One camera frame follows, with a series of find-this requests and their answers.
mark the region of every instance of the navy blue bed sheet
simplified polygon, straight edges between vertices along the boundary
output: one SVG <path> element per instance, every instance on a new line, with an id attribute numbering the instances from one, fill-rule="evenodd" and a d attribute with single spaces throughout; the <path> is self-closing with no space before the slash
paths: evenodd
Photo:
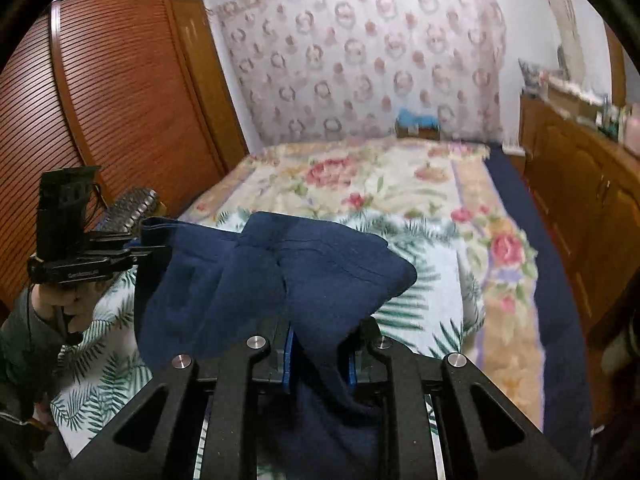
<path id="1" fill-rule="evenodd" d="M 485 165 L 507 213 L 538 251 L 534 298 L 545 349 L 543 432 L 582 473 L 590 451 L 591 402 L 584 339 L 571 286 L 533 198 L 511 161 L 492 146 Z"/>

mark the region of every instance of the black device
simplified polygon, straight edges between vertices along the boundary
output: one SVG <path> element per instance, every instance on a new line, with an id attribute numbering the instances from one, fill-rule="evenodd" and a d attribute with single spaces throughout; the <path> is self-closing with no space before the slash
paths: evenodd
<path id="1" fill-rule="evenodd" d="M 95 173 L 99 166 L 47 171 L 40 177 L 36 227 L 36 252 L 28 260 L 31 283 L 73 286 L 81 282 L 110 280 L 115 273 L 155 255 L 169 259 L 171 248 L 126 247 L 133 236 L 123 232 L 85 232 Z M 82 341 L 79 333 L 67 331 L 70 316 L 56 310 L 58 328 L 67 344 Z"/>
<path id="2" fill-rule="evenodd" d="M 533 423 L 462 354 L 442 361 L 413 354 L 382 337 L 373 318 L 363 320 L 354 337 L 354 394 L 383 412 L 377 480 L 437 478 L 425 394 L 431 396 L 448 480 L 577 478 Z M 255 479 L 258 398 L 287 395 L 291 339 L 288 323 L 269 319 L 220 358 L 196 362 L 176 356 L 61 479 L 191 480 L 209 401 L 200 478 Z"/>

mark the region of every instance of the human hand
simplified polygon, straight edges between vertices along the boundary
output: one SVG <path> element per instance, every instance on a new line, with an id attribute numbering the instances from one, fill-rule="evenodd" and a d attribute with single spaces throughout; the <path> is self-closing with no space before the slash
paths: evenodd
<path id="1" fill-rule="evenodd" d="M 31 305 L 37 316 L 52 323 L 56 317 L 56 307 L 61 307 L 68 316 L 69 333 L 84 332 L 94 317 L 98 302 L 109 282 L 83 282 L 66 288 L 50 283 L 36 284 L 31 291 Z"/>

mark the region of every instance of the white cloth with green leaves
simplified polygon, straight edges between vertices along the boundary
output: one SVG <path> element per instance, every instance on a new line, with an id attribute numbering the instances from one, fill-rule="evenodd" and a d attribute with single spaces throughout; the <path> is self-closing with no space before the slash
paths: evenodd
<path id="1" fill-rule="evenodd" d="M 249 216 L 250 212 L 243 209 L 221 212 L 214 223 L 206 221 L 204 225 L 240 232 Z M 390 250 L 415 266 L 415 284 L 374 314 L 382 333 L 427 356 L 441 358 L 461 351 L 464 336 L 482 326 L 484 304 L 455 224 L 425 218 L 409 220 L 372 210 L 333 221 L 383 237 Z M 133 332 L 134 287 L 132 269 L 123 273 L 98 302 L 82 344 L 66 347 L 60 355 L 60 392 L 51 402 L 51 411 L 72 456 L 151 377 L 140 360 Z M 432 433 L 437 434 L 433 410 L 428 408 L 428 412 Z M 442 457 L 437 439 L 434 441 L 442 473 Z M 258 469 L 261 478 L 271 475 L 266 465 Z"/>

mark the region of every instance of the navy blue pants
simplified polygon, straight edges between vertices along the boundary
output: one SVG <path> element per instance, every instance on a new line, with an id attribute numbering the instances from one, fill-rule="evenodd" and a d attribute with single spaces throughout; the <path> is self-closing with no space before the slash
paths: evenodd
<path id="1" fill-rule="evenodd" d="M 142 244 L 173 248 L 168 264 L 138 267 L 135 331 L 145 363 L 158 370 L 181 353 L 218 356 L 252 336 L 260 320 L 282 316 L 299 343 L 297 380 L 266 410 L 266 449 L 301 480 L 374 476 L 378 413 L 352 399 L 338 346 L 413 285 L 414 266 L 376 235 L 265 212 L 240 234 L 149 219 Z"/>

